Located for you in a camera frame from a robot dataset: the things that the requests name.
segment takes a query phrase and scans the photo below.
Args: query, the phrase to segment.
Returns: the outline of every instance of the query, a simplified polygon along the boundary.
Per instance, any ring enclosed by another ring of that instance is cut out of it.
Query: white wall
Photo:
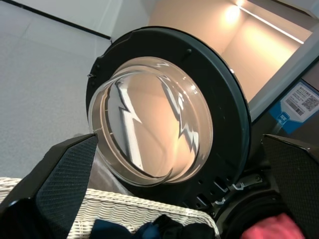
[[[125,33],[147,26],[158,0],[123,0],[112,31],[116,40]]]
[[[117,39],[146,26],[158,0],[16,0]]]
[[[222,57],[251,101],[299,47],[300,43],[249,16]]]
[[[111,35],[123,0],[16,1],[94,31]]]
[[[160,0],[149,25],[186,31],[221,54],[244,19],[245,15],[226,0]]]

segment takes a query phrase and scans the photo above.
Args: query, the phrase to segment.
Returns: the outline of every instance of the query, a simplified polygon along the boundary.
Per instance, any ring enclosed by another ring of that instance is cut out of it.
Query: blue sticker
[[[282,112],[278,117],[277,121],[284,125],[290,119],[289,115],[286,112]]]

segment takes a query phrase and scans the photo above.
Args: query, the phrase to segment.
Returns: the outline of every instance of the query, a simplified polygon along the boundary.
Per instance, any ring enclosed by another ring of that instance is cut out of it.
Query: laundry
[[[152,223],[146,223],[138,229],[135,234],[131,234],[124,226],[104,221],[96,220],[90,239],[161,239],[158,228]]]
[[[242,239],[304,239],[299,227],[286,214],[264,219],[246,230]]]
[[[119,224],[96,220],[90,239],[213,239],[214,236],[214,229],[206,224],[195,223],[184,227],[162,215],[153,223],[141,226],[135,234]]]
[[[207,224],[194,223],[187,226],[175,222],[166,215],[157,218],[153,225],[158,227],[162,239],[212,239],[215,231]]]

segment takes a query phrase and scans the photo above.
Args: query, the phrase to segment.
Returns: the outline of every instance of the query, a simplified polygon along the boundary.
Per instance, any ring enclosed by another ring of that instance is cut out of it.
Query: laundry basket
[[[0,202],[19,181],[17,178],[0,177]],[[96,219],[121,224],[134,232],[163,214],[183,225],[205,223],[214,228],[215,237],[220,238],[216,223],[204,212],[94,189],[87,190],[68,238],[89,238]]]

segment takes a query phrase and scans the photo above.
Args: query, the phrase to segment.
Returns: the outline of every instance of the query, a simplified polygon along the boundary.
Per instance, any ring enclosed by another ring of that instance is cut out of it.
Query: wall
[[[296,41],[249,16],[222,57],[250,101],[299,47]]]
[[[112,31],[116,40],[123,34],[146,26],[158,0],[123,0]]]
[[[117,39],[146,26],[158,0],[16,0]]]
[[[51,146],[89,133],[87,75],[109,46],[0,1],[1,177],[24,177]]]
[[[244,19],[244,13],[226,0],[160,0],[149,25],[186,31],[221,54]]]
[[[16,1],[94,31],[111,35],[123,0]]]

